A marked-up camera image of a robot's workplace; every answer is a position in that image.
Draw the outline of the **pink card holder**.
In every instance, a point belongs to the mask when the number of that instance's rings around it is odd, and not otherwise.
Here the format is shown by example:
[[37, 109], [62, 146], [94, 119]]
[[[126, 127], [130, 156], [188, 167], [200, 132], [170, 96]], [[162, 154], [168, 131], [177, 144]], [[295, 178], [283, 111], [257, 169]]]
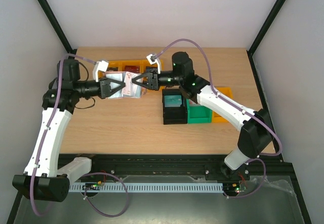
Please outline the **pink card holder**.
[[121, 81], [125, 83], [125, 87], [118, 90], [112, 96], [108, 97], [109, 99], [119, 99], [119, 98], [141, 98], [142, 95], [142, 87], [132, 83], [132, 79], [136, 76], [139, 76], [139, 73], [133, 72], [107, 72], [105, 74], [106, 78], [110, 78], [116, 81]]

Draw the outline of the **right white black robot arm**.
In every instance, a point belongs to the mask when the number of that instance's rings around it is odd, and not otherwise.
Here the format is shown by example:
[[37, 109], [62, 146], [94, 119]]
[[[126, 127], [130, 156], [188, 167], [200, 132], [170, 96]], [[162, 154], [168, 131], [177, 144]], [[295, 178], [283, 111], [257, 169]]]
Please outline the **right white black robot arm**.
[[155, 91], [162, 86], [177, 85], [183, 97], [214, 111], [239, 131], [237, 147], [220, 165], [222, 176], [228, 180], [238, 174], [243, 164], [262, 155], [274, 140], [269, 113], [245, 107], [215, 89], [211, 81], [195, 74], [193, 61], [186, 52], [172, 55], [172, 70], [150, 69], [134, 77], [132, 83]]

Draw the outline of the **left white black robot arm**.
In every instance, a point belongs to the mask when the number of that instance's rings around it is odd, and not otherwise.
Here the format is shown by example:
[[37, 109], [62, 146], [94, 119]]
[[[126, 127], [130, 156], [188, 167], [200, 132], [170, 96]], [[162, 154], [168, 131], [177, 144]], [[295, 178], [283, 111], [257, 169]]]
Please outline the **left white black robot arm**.
[[81, 63], [76, 59], [65, 59], [57, 64], [56, 85], [50, 86], [43, 96], [42, 123], [33, 154], [22, 174], [13, 177], [12, 185], [30, 200], [62, 202], [69, 186], [89, 173], [92, 161], [87, 157], [76, 157], [72, 162], [58, 168], [59, 152], [68, 123], [81, 98], [108, 98], [125, 83], [100, 77], [109, 63], [94, 63], [92, 80], [81, 80]]

